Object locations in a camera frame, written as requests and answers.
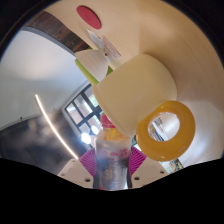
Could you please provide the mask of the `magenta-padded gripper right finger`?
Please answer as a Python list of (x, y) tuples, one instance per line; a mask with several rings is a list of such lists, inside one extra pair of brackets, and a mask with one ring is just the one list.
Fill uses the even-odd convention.
[(135, 147), (131, 148), (128, 169), (133, 188), (141, 188), (168, 175), (159, 162), (150, 159)]

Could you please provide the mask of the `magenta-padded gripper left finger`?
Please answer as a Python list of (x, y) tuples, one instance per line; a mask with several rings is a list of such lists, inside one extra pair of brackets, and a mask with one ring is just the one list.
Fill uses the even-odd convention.
[(81, 187), (92, 189), (96, 170), (94, 150), (91, 149), (78, 160), (69, 160), (58, 176)]

